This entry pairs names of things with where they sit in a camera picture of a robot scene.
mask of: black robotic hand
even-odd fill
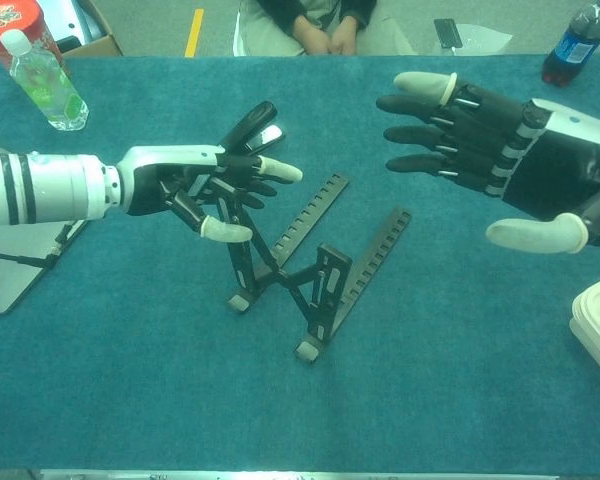
[[[395,172],[426,172],[483,192],[539,221],[505,219],[494,243],[528,252],[576,253],[600,246],[600,120],[546,100],[520,104],[457,77],[399,74],[398,95],[377,106],[429,126],[400,126],[387,140],[435,153],[394,158]]]
[[[206,215],[201,205],[222,197],[263,208],[254,194],[276,195],[265,180],[288,184],[302,179],[299,169],[259,155],[283,138],[277,126],[269,125],[276,113],[273,104],[261,103],[218,146],[133,147],[116,165],[125,190],[121,206],[130,215],[170,209],[202,237],[248,241],[252,232],[246,226],[223,223]]]

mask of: black metal stand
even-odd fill
[[[217,195],[216,205],[222,220],[253,231],[251,243],[262,260],[254,267],[250,242],[228,244],[240,285],[229,305],[244,313],[268,286],[278,283],[289,290],[308,324],[307,336],[295,350],[297,356],[307,362],[314,362],[327,347],[411,219],[406,210],[394,209],[365,255],[355,264],[323,243],[318,247],[316,263],[293,274],[284,271],[284,264],[348,184],[344,175],[333,174],[271,249],[243,209],[235,190],[215,178],[208,184]],[[311,300],[307,301],[300,286],[311,282]]]

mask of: black stripe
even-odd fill
[[[33,193],[33,180],[29,170],[29,160],[25,155],[18,155],[22,182],[24,183],[24,201],[27,204],[27,223],[36,223],[36,196]]]
[[[9,207],[9,223],[18,225],[18,201],[16,200],[16,187],[13,182],[13,171],[9,162],[9,155],[0,154],[2,161],[2,176],[4,178],[4,190],[7,194],[7,206]]]

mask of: white fingertip cap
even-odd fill
[[[529,253],[578,253],[589,241],[580,217],[561,213],[551,222],[508,218],[487,229],[487,238],[501,247]]]
[[[215,217],[207,216],[202,221],[200,236],[216,242],[242,243],[251,240],[253,232],[243,225],[224,223]]]
[[[31,51],[31,42],[22,30],[7,30],[0,35],[0,43],[12,57],[19,57]]]
[[[458,75],[430,72],[403,72],[396,76],[393,84],[405,92],[412,93],[439,105],[446,105],[456,87]]]
[[[286,163],[279,162],[273,158],[263,157],[260,155],[262,164],[258,173],[260,175],[271,175],[272,177],[289,180],[291,182],[299,182],[302,180],[302,170]]]

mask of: stand foot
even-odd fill
[[[324,351],[326,345],[312,335],[307,337],[300,342],[295,349],[296,357],[306,363],[315,362],[320,354]]]
[[[256,297],[251,295],[247,290],[241,289],[228,301],[229,306],[238,313],[245,313],[251,305],[257,300]]]

